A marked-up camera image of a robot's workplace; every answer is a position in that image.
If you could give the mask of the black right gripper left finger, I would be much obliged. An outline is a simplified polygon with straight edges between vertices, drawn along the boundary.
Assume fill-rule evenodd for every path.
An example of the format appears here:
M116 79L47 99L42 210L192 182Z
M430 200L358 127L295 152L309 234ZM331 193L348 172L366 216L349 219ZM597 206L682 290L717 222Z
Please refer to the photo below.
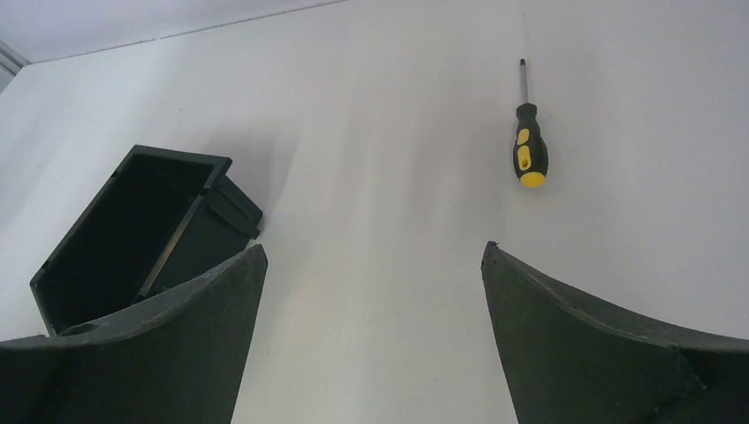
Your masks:
M230 422L268 265L251 246L60 336L2 342L2 422Z

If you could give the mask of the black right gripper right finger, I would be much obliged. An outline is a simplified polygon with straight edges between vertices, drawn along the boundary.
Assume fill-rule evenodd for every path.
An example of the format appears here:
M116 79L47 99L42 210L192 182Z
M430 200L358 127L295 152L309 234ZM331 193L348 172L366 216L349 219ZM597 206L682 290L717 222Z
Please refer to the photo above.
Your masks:
M747 422L746 340L634 313L492 241L481 274L519 422Z

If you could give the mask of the black yellow screwdriver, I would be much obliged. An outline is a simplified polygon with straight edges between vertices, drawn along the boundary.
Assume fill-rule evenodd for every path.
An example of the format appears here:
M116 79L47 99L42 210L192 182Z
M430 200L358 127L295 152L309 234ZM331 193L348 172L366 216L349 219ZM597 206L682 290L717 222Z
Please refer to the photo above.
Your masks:
M526 60L519 61L522 103L516 108L517 128L513 145L513 167L520 184L526 188L541 187L549 168L547 145L537 120L538 108L530 102Z

